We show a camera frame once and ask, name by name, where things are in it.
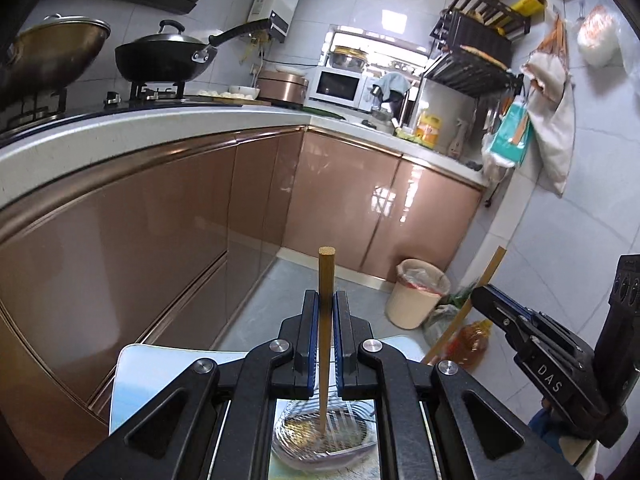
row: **steel pot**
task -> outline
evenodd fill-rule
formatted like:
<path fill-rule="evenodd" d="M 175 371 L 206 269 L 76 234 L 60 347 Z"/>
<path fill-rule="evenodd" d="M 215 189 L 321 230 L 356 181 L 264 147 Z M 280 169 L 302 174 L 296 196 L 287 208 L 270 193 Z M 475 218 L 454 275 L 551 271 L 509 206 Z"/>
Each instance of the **steel pot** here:
<path fill-rule="evenodd" d="M 177 33 L 165 33 L 166 26 Z M 258 20 L 232 28 L 209 43 L 183 34 L 184 26 L 175 20 L 162 20 L 160 31 L 116 48 L 116 65 L 120 74 L 133 83 L 183 83 L 202 74 L 218 53 L 217 46 L 243 34 L 268 30 L 271 20 Z"/>
<path fill-rule="evenodd" d="M 21 32 L 0 66 L 0 109 L 78 79 L 111 33 L 108 23 L 85 16 L 47 16 Z"/>

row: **lid handle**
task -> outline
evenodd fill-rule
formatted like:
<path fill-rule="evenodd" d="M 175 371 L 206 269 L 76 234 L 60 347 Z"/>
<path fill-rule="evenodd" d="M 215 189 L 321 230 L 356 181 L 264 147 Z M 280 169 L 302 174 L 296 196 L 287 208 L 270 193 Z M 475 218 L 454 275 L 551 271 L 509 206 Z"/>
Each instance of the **lid handle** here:
<path fill-rule="evenodd" d="M 175 27 L 178 34 L 182 34 L 184 32 L 184 25 L 182 23 L 176 22 L 175 20 L 162 20 L 160 22 L 160 30 L 158 30 L 158 34 L 160 34 L 167 25 Z"/>

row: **metal bolt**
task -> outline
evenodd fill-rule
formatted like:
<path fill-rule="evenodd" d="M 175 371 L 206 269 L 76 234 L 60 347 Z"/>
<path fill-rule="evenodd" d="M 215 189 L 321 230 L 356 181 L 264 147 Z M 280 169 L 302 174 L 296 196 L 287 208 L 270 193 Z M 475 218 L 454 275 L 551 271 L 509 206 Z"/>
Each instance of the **metal bolt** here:
<path fill-rule="evenodd" d="M 453 361 L 440 361 L 438 363 L 438 370 L 445 375 L 455 375 L 458 373 L 458 365 Z"/>
<path fill-rule="evenodd" d="M 278 354 L 289 350 L 289 341 L 285 339 L 274 339 L 269 343 L 269 348 Z"/>
<path fill-rule="evenodd" d="M 380 352 L 382 350 L 382 343 L 377 339 L 367 339 L 362 343 L 362 347 L 367 352 Z"/>
<path fill-rule="evenodd" d="M 193 370 L 197 374 L 208 374 L 213 370 L 213 361 L 209 358 L 203 357 L 202 359 L 198 359 L 193 364 Z"/>

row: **stove burner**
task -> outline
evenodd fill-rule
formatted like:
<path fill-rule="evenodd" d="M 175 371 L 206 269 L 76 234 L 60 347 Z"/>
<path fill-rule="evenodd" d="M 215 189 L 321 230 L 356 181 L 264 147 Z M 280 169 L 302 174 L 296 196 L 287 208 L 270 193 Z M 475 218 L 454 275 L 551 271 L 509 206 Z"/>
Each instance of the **stove burner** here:
<path fill-rule="evenodd" d="M 49 106 L 39 107 L 37 94 L 33 96 L 33 107 L 27 110 L 25 110 L 26 99 L 21 99 L 20 113 L 7 119 L 6 127 L 0 131 L 0 139 L 61 118 L 66 110 L 66 88 L 53 92 L 50 96 L 58 98 L 58 106 L 55 110 L 50 110 Z"/>
<path fill-rule="evenodd" d="M 153 90 L 146 86 L 146 83 L 131 83 L 131 92 L 129 94 L 130 102 L 140 101 L 156 101 L 156 100 L 181 100 L 184 99 L 184 83 L 176 83 L 174 88 L 166 88 L 165 90 Z"/>

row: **brown cabinet door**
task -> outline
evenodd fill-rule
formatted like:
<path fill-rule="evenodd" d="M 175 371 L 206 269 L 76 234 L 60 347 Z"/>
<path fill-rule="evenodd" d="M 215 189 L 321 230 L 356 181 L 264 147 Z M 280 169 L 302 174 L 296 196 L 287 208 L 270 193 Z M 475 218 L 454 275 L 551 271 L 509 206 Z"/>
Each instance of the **brown cabinet door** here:
<path fill-rule="evenodd" d="M 277 138 L 252 140 L 238 146 L 229 202 L 227 319 L 258 279 L 262 226 L 277 153 Z"/>
<path fill-rule="evenodd" d="M 226 323 L 225 287 L 226 262 L 207 278 L 153 344 L 209 350 Z"/>
<path fill-rule="evenodd" d="M 335 247 L 336 264 L 359 270 L 385 209 L 397 157 L 318 134 L 305 134 L 284 246 L 318 256 Z"/>
<path fill-rule="evenodd" d="M 474 216 L 481 192 L 403 160 L 393 200 L 371 241 L 361 272 L 396 280 L 396 265 L 417 258 L 445 270 Z"/>
<path fill-rule="evenodd" d="M 269 266 L 278 249 L 282 247 L 301 144 L 302 133 L 278 138 L 278 155 L 273 168 L 267 211 L 262 226 L 260 272 Z"/>
<path fill-rule="evenodd" d="M 0 247 L 2 303 L 81 399 L 226 250 L 234 154 L 225 148 L 128 176 Z"/>

